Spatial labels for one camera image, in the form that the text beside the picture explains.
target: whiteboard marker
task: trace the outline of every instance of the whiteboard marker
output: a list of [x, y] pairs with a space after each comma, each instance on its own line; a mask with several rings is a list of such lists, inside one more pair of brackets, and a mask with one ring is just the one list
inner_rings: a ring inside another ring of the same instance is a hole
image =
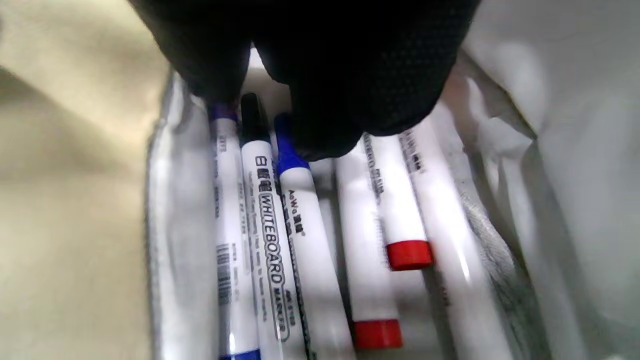
[[298, 291], [266, 117], [255, 94], [242, 96], [241, 110], [244, 187], [260, 354], [263, 360], [304, 359]]
[[209, 108], [214, 154], [220, 359], [259, 360], [236, 109]]
[[460, 359], [512, 359], [474, 235], [430, 119], [400, 135], [422, 216], [438, 255]]
[[362, 139], [335, 160], [356, 348], [403, 346], [391, 271]]
[[391, 269], [403, 271], [431, 266], [431, 248], [398, 137], [364, 134], [362, 140], [378, 197]]
[[275, 119], [278, 173], [287, 233], [300, 278], [310, 359], [355, 360], [338, 278], [332, 268], [320, 205], [309, 164], [291, 144], [288, 114]]

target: blue marker cap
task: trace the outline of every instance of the blue marker cap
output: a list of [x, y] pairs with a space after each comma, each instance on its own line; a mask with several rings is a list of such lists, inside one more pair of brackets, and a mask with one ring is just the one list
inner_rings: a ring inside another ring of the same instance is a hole
[[220, 360], [260, 360], [260, 350], [243, 352], [242, 354], [221, 356]]
[[209, 121], [213, 122], [216, 119], [231, 119], [238, 123], [238, 114], [235, 104], [213, 104], [207, 106], [207, 114], [209, 115]]
[[309, 168], [309, 163], [298, 155], [291, 142], [291, 116], [288, 113], [281, 113], [276, 116], [273, 125], [278, 141], [278, 175], [282, 175], [290, 168]]

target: black glove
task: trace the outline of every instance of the black glove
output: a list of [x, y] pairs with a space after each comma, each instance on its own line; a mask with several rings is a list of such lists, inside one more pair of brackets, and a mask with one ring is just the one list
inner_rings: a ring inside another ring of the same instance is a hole
[[478, 4], [130, 1], [207, 102], [237, 99], [253, 42], [269, 75], [289, 85], [294, 145], [309, 161], [344, 155], [363, 131], [394, 135], [429, 115]]

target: black cap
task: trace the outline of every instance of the black cap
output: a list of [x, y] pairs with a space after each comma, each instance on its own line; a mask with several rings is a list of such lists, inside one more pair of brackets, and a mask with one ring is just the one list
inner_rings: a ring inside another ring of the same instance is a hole
[[240, 110], [242, 113], [241, 134], [243, 143], [255, 140], [269, 142], [267, 115], [258, 95], [252, 92], [244, 94], [240, 99]]

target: red marker cap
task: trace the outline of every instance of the red marker cap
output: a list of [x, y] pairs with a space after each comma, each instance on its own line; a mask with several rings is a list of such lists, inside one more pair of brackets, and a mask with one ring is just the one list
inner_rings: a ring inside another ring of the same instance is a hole
[[373, 350], [381, 348], [401, 348], [402, 331], [398, 320], [373, 320], [356, 322], [356, 348]]
[[433, 256], [429, 243], [424, 240], [408, 240], [387, 245], [389, 266], [393, 271], [418, 270], [431, 266]]

